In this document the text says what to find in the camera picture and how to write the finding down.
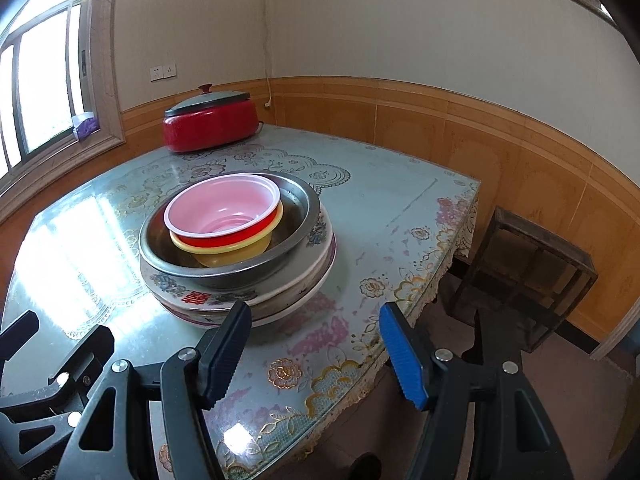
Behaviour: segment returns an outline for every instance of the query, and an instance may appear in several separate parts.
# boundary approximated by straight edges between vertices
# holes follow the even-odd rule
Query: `wall outlet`
[[[171,63],[164,65],[162,67],[162,77],[167,78],[167,77],[174,77],[175,76],[175,61],[172,61]]]
[[[162,79],[162,66],[153,66],[149,69],[151,81]]]

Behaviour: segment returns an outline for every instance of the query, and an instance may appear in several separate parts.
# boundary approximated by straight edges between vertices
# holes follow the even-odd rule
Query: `wooden wainscoting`
[[[640,189],[580,142],[513,110],[439,88],[352,77],[278,78],[212,90],[248,91],[260,120],[370,142],[482,181],[475,249],[496,205],[588,251],[600,277],[570,320],[606,339],[638,318]],[[194,90],[122,113],[127,142],[76,168],[0,226],[0,304],[18,248],[34,215],[94,176],[162,146],[164,111]]]

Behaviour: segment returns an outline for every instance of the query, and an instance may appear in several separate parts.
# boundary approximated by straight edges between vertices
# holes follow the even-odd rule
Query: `table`
[[[380,306],[396,301],[414,323],[454,252],[468,251],[478,181],[377,146],[267,125],[218,150],[161,148],[130,160],[34,220],[2,328],[31,309],[40,331],[6,364],[0,394],[44,386],[97,323],[113,332],[112,360],[134,365],[194,345],[203,329],[169,314],[142,282],[138,234],[176,189],[235,170],[283,171],[309,182],[332,220],[337,258],[304,307],[252,329],[226,397],[205,412],[211,440],[231,479],[255,478],[312,450],[338,414],[369,392],[386,360]],[[159,473],[172,478],[159,403],[151,411]]]

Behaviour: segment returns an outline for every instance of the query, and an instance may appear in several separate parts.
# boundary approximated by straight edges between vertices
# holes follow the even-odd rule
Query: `metal bolt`
[[[178,352],[178,359],[180,359],[180,361],[189,361],[194,357],[196,357],[195,348],[183,348]]]
[[[502,363],[502,370],[504,370],[505,373],[508,373],[509,375],[513,375],[517,374],[518,370],[520,369],[518,368],[518,365],[513,361],[505,361]]]
[[[66,418],[66,421],[72,428],[75,428],[80,423],[81,417],[82,417],[82,414],[80,412],[71,412],[69,413],[69,416]]]
[[[438,348],[435,355],[436,359],[438,361],[442,361],[443,363],[448,363],[453,359],[453,352],[446,348]]]
[[[117,374],[123,372],[127,368],[129,368],[129,363],[127,363],[124,359],[120,359],[111,365],[111,370],[113,370]]]
[[[58,383],[58,386],[64,386],[68,380],[69,380],[69,374],[66,372],[62,372],[58,377],[56,377],[56,382]]]

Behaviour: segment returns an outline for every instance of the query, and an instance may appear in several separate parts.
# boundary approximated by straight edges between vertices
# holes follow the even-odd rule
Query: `red bowl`
[[[242,229],[241,231],[229,233],[228,235],[216,236],[213,238],[190,238],[188,236],[182,236],[179,234],[175,235],[181,242],[194,247],[222,247],[224,245],[237,244],[238,242],[257,235],[265,227],[271,224],[271,222],[273,222],[273,219],[276,218],[277,213],[278,208],[276,207],[273,212],[260,220],[258,223],[249,226],[246,229]]]

